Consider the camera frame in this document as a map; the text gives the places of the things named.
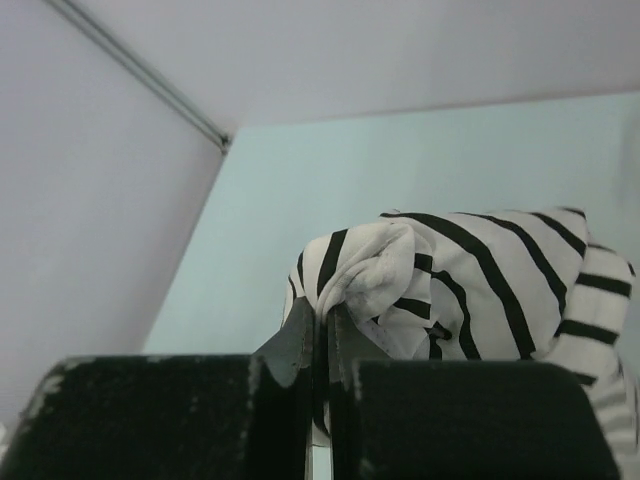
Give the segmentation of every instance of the black object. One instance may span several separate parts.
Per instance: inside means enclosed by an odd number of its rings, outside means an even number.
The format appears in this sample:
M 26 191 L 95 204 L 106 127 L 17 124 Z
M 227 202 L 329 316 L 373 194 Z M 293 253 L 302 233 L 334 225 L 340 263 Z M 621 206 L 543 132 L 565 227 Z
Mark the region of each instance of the black object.
M 297 299 L 252 356 L 62 362 L 25 410 L 0 480 L 298 480 L 312 421 L 331 432 L 336 480 L 619 478 L 570 373 L 392 361 L 346 308 L 320 325 Z

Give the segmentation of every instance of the fabric fold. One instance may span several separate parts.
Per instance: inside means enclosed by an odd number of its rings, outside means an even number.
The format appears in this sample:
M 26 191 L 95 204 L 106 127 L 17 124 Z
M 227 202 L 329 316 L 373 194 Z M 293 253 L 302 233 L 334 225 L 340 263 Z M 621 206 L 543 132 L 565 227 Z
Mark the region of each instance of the fabric fold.
M 392 358 L 532 359 L 574 373 L 619 458 L 638 454 L 638 381 L 615 343 L 635 274 L 579 209 L 444 216 L 391 211 L 310 242 L 284 319 L 344 303 Z

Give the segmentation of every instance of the ceiling track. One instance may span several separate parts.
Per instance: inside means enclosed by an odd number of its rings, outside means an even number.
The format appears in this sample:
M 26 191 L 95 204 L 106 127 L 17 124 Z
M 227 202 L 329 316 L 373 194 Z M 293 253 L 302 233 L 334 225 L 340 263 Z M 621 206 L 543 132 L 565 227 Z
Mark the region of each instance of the ceiling track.
M 151 90 L 182 118 L 197 128 L 225 155 L 231 136 L 217 127 L 195 104 L 140 55 L 116 38 L 109 29 L 85 8 L 71 0 L 43 0 L 71 24 L 122 65 L 140 83 Z

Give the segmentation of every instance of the white ceiling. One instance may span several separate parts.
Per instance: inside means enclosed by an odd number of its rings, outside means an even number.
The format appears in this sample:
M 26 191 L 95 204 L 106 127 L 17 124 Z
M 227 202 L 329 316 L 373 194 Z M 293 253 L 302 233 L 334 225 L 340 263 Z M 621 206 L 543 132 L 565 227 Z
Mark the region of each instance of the white ceiling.
M 217 123 L 640 88 L 638 0 L 79 0 Z

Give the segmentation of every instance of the light blue wall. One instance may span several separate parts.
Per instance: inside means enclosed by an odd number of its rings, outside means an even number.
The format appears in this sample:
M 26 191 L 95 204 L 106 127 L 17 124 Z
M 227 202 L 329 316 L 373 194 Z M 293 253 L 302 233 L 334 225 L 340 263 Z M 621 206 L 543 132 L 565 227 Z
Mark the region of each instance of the light blue wall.
M 638 112 L 636 94 L 244 129 L 146 350 L 255 350 L 278 328 L 304 245 L 389 208 L 581 206 L 600 241 L 640 265 Z M 329 452 L 315 455 L 315 478 L 329 478 Z

